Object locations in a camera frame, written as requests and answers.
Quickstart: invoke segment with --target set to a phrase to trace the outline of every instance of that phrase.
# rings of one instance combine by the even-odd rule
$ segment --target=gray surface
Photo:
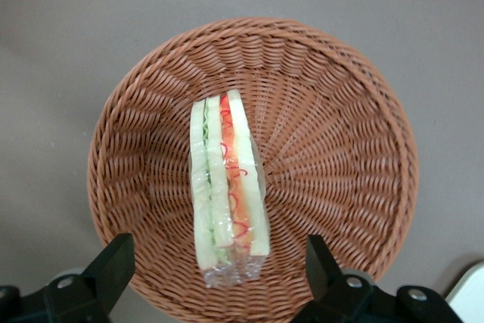
[[[484,259],[484,0],[0,0],[0,282],[27,293],[100,250],[88,147],[152,48],[229,17],[290,17],[355,46],[402,101],[420,153],[414,222],[380,282],[444,292]],[[170,321],[132,291],[116,322]]]

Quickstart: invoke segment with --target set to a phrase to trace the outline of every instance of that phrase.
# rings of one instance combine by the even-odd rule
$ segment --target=plastic wrapped sandwich
[[[195,249],[207,286],[258,278],[270,252],[264,172],[237,90],[194,103],[190,153]]]

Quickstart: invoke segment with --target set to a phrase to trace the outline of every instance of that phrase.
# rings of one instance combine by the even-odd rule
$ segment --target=black clamp
[[[134,273],[133,237],[119,234],[81,275],[56,278],[26,297],[16,287],[0,287],[0,322],[109,323]]]
[[[434,290],[404,286],[393,297],[359,275],[344,275],[321,236],[308,236],[306,277],[314,300],[291,323],[462,323]]]

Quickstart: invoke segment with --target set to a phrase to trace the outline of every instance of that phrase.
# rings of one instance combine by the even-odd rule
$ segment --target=basket rim
[[[89,149],[88,198],[98,236],[103,244],[107,244],[114,238],[112,231],[107,227],[107,220],[104,218],[106,211],[98,203],[100,187],[98,176],[102,174],[100,173],[100,166],[103,164],[99,163],[99,161],[105,157],[102,146],[106,145],[111,133],[108,125],[110,125],[110,121],[116,118],[116,115],[120,111],[120,105],[136,90],[141,72],[149,72],[150,69],[154,69],[155,67],[162,67],[167,62],[182,55],[187,49],[223,38],[227,33],[230,33],[231,36],[260,36],[263,34],[273,37],[278,37],[278,35],[282,35],[283,33],[285,39],[301,42],[313,48],[315,51],[323,53],[342,67],[345,67],[356,79],[364,82],[365,88],[371,93],[371,97],[378,104],[396,138],[396,144],[399,146],[401,184],[412,186],[410,190],[411,194],[408,194],[410,188],[401,188],[400,201],[402,203],[399,203],[394,218],[396,222],[400,223],[398,228],[392,228],[391,233],[380,248],[382,263],[374,274],[375,279],[378,280],[390,267],[400,251],[414,215],[417,202],[419,172],[417,146],[414,141],[413,132],[393,90],[386,83],[378,69],[368,59],[362,56],[359,51],[335,37],[290,19],[239,17],[218,20],[199,26],[177,36],[173,36],[171,39],[156,47],[126,74],[123,80],[112,91],[104,105],[95,127],[95,133]],[[151,290],[151,285],[142,276],[135,275],[131,284],[145,299],[160,307],[159,302],[151,299],[149,294],[146,294],[147,291]],[[168,314],[175,318],[187,318],[188,316],[192,318],[206,318],[204,315],[199,316],[192,312],[188,313],[182,306],[179,311],[168,309]]]

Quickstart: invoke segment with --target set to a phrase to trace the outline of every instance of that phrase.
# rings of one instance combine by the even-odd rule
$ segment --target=wicker basket
[[[194,101],[237,88],[264,162],[272,252],[262,278],[205,288],[188,177]],[[176,36],[107,100],[88,162],[104,243],[135,236],[132,287],[182,321],[289,321],[309,301],[307,234],[376,279],[398,253],[417,195],[417,153],[389,86],[337,39],[291,20],[223,20]]]

